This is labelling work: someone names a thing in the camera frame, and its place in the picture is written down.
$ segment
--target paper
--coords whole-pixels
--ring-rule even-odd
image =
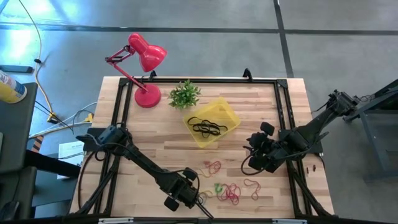
[[[60,159],[60,161],[63,162],[68,162],[73,165],[81,166],[81,163],[83,162],[83,147],[84,143],[81,141],[76,141],[76,142],[70,142],[70,143],[63,143],[59,145],[58,148],[58,158],[64,158],[68,156],[72,156],[78,153],[81,153],[81,155],[78,156],[73,156],[68,159]],[[65,179],[68,177],[62,176],[62,175],[57,175],[57,179]]]

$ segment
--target gray floor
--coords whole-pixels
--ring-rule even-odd
[[[24,1],[39,24],[115,27],[198,27],[276,29],[272,0],[86,0]],[[286,29],[396,30],[398,1],[280,0]],[[10,1],[0,22],[30,23],[17,1]],[[56,113],[67,118],[96,101],[102,77],[119,75],[104,62],[123,45],[128,32],[42,31],[45,65],[40,81]],[[168,51],[158,75],[241,76],[244,68],[256,77],[286,77],[279,34],[144,32]],[[1,64],[31,65],[39,50],[34,30],[0,30]],[[304,78],[310,106],[324,104],[334,89],[350,95],[374,93],[398,75],[398,36],[287,35],[294,77]],[[142,75],[136,58],[123,63],[129,73]],[[13,75],[22,83],[32,75]],[[44,103],[41,93],[37,100]],[[34,112],[31,133],[50,125]],[[84,133],[87,127],[79,127]],[[345,218],[398,222],[398,181],[365,184],[375,172],[374,155],[359,120],[337,119],[323,140],[326,174],[337,215]],[[45,137],[42,153],[74,141],[69,130]],[[39,212],[39,216],[58,215]]]

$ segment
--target potted plant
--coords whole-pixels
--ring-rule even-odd
[[[177,87],[170,92],[169,99],[172,99],[172,102],[169,103],[169,105],[180,110],[190,106],[196,106],[199,101],[197,98],[198,95],[200,95],[200,89],[189,80],[184,83],[180,82]]]

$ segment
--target yellow plastic tray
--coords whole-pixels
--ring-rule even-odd
[[[202,133],[196,132],[192,129],[187,121],[192,118],[197,117],[202,120],[208,120],[212,123],[216,123],[219,126],[226,126],[228,128],[220,128],[221,134],[219,136],[209,135],[207,138],[202,136]],[[183,117],[183,122],[188,128],[194,140],[197,142],[199,147],[203,148],[214,142],[215,140],[221,138],[225,134],[229,133],[241,124],[241,120],[236,116],[235,112],[232,110],[231,106],[226,102],[223,97],[219,97],[216,100],[209,102],[206,106],[188,114]],[[190,121],[190,124],[200,123],[200,120],[194,118]]]

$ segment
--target can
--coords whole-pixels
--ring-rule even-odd
[[[0,70],[0,100],[6,103],[17,103],[25,98],[26,93],[27,89],[24,85]]]

